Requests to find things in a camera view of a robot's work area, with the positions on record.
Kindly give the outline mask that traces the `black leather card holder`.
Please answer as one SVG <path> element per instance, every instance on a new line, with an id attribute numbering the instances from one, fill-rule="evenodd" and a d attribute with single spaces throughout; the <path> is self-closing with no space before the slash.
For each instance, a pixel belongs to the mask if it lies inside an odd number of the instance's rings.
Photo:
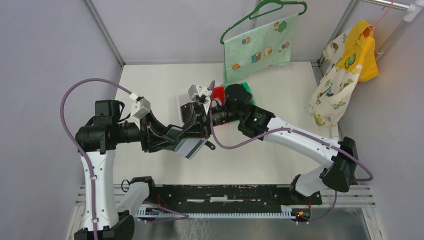
<path id="1" fill-rule="evenodd" d="M 172 151 L 190 160 L 203 146 L 207 146 L 212 151 L 216 149 L 216 146 L 205 137 L 183 137 L 177 140 L 177 144 Z"/>

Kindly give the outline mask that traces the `white striped credit card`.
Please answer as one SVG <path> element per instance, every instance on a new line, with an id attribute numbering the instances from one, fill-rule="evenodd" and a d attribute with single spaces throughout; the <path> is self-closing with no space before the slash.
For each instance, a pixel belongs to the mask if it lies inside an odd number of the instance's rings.
<path id="1" fill-rule="evenodd" d="M 173 150 L 179 156 L 191 159 L 206 143 L 205 138 L 182 139 Z"/>

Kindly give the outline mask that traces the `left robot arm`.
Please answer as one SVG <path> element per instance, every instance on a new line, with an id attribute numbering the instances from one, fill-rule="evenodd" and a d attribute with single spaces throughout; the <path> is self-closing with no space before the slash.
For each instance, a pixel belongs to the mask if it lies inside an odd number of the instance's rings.
<path id="1" fill-rule="evenodd" d="M 98 100 L 94 116 L 75 135 L 85 171 L 86 213 L 76 240 L 131 240 L 135 218 L 144 202 L 153 203 L 157 190 L 152 177 L 135 177 L 129 190 L 116 204 L 113 168 L 118 144 L 139 142 L 146 153 L 174 150 L 181 128 L 165 126 L 149 111 L 149 102 L 140 98 L 135 108 L 135 122 L 128 122 L 122 112 L 125 104 L 118 100 Z"/>

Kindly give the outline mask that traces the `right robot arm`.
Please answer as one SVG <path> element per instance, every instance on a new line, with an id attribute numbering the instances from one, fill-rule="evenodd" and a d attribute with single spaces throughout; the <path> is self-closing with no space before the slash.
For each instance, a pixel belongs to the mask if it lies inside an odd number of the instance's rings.
<path id="1" fill-rule="evenodd" d="M 177 135 L 175 152 L 191 159 L 213 135 L 215 126 L 238 121 L 238 130 L 248 138 L 279 144 L 309 157 L 318 168 L 297 175 L 289 187 L 289 199 L 302 204 L 314 193 L 329 188 L 346 193 L 354 181 L 358 165 L 356 143 L 315 135 L 295 127 L 274 113 L 253 104 L 253 96 L 241 84 L 230 84 L 224 90 L 224 103 L 211 106 L 212 91 L 193 85 L 191 102 L 181 107 L 183 128 Z"/>

